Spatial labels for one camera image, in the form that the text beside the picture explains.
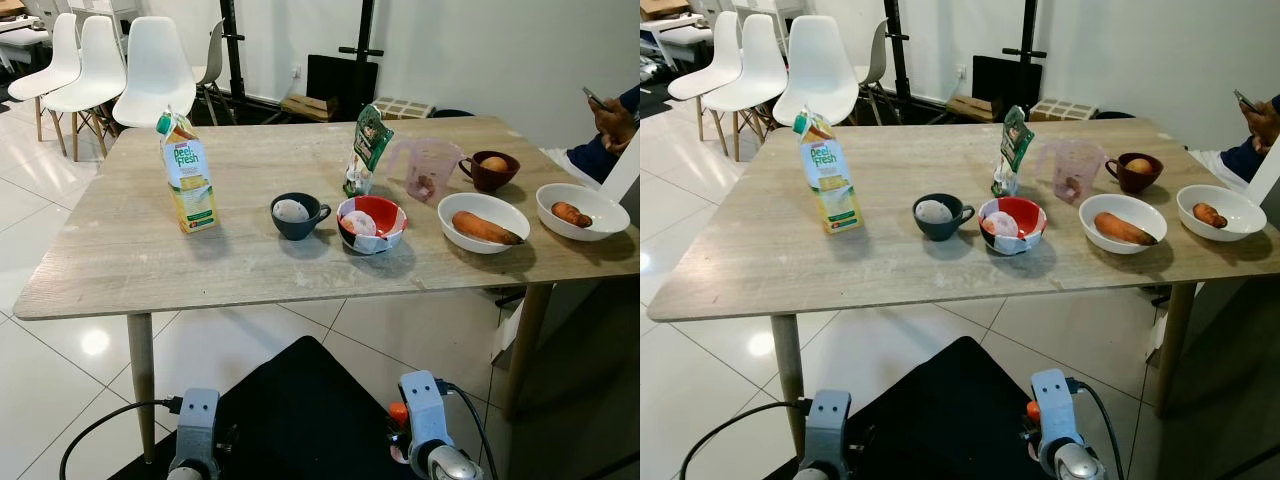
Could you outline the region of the person's hand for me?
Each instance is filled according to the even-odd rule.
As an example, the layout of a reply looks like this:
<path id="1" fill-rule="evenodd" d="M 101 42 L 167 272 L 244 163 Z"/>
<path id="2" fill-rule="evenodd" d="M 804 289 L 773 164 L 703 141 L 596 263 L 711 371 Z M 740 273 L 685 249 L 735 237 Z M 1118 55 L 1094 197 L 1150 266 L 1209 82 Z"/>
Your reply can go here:
<path id="1" fill-rule="evenodd" d="M 635 115 L 618 99 L 605 99 L 603 104 L 588 99 L 588 106 L 605 150 L 622 155 L 637 131 Z"/>
<path id="2" fill-rule="evenodd" d="M 1248 124 L 1252 145 L 1260 154 L 1267 154 L 1279 137 L 1279 115 L 1271 102 L 1239 104 Z"/>

